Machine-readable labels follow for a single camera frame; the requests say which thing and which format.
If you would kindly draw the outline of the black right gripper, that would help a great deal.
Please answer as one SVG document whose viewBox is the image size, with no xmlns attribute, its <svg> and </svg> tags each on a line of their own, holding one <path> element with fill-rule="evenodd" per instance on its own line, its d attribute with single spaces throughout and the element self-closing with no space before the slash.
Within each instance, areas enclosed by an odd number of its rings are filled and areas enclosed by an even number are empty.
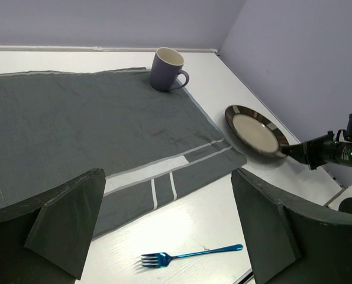
<svg viewBox="0 0 352 284">
<path fill-rule="evenodd" d="M 281 153 L 299 163 L 307 163 L 311 170 L 327 163 L 352 167 L 352 114 L 346 129 L 294 145 L 281 145 Z"/>
</svg>

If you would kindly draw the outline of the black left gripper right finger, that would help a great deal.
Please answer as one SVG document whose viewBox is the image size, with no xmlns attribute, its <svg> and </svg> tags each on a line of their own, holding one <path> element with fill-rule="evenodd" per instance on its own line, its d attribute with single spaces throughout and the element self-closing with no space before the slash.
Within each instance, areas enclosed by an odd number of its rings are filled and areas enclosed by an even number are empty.
<svg viewBox="0 0 352 284">
<path fill-rule="evenodd" d="M 243 168 L 232 172 L 231 183 L 256 283 L 352 283 L 352 214 Z"/>
</svg>

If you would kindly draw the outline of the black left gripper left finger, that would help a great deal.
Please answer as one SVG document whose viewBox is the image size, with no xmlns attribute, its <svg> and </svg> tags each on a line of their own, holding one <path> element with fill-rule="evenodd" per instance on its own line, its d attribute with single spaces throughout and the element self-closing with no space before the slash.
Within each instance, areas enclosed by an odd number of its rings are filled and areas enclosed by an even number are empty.
<svg viewBox="0 0 352 284">
<path fill-rule="evenodd" d="M 105 190 L 92 169 L 0 209 L 0 283 L 75 283 L 82 276 Z"/>
</svg>

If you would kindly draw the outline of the dark rimmed cream plate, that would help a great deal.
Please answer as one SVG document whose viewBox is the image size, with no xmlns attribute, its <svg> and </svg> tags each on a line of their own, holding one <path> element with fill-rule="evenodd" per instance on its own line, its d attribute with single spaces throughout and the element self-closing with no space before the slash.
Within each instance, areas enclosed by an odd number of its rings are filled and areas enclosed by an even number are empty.
<svg viewBox="0 0 352 284">
<path fill-rule="evenodd" d="M 233 133 L 249 148 L 266 157 L 283 159 L 282 147 L 289 142 L 282 131 L 261 113 L 242 105 L 231 105 L 225 120 Z"/>
</svg>

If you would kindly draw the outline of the grey striped placemat cloth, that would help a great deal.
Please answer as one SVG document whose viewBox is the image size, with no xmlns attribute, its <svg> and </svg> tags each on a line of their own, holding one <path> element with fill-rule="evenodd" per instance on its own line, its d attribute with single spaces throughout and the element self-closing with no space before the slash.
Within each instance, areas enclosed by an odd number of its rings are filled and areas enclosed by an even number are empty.
<svg viewBox="0 0 352 284">
<path fill-rule="evenodd" d="M 0 75 L 0 208 L 101 168 L 100 237 L 245 165 L 190 94 L 156 91 L 149 76 Z"/>
</svg>

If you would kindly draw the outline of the blue metal fork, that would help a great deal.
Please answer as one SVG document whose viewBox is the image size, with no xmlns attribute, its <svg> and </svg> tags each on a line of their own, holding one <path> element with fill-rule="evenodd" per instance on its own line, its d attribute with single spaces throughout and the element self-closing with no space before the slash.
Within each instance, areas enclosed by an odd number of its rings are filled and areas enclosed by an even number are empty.
<svg viewBox="0 0 352 284">
<path fill-rule="evenodd" d="M 235 244 L 227 247 L 216 248 L 213 250 L 204 250 L 199 252 L 186 253 L 186 254 L 180 254 L 177 256 L 169 255 L 166 252 L 142 254 L 141 267 L 149 268 L 149 269 L 165 268 L 172 262 L 172 260 L 183 259 L 183 258 L 194 257 L 194 256 L 201 256 L 205 254 L 241 251 L 243 248 L 244 246 L 242 244 Z"/>
</svg>

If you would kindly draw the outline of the purple ceramic mug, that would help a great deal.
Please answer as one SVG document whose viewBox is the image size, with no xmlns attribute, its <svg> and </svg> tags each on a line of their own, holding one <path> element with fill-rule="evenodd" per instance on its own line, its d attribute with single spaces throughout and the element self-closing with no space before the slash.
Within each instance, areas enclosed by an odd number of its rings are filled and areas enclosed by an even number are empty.
<svg viewBox="0 0 352 284">
<path fill-rule="evenodd" d="M 168 47 L 158 48 L 151 66 L 150 85 L 160 92 L 184 88 L 190 81 L 189 74 L 182 69 L 184 63 L 184 58 L 176 50 Z M 173 86 L 179 75 L 185 77 L 185 82 Z"/>
</svg>

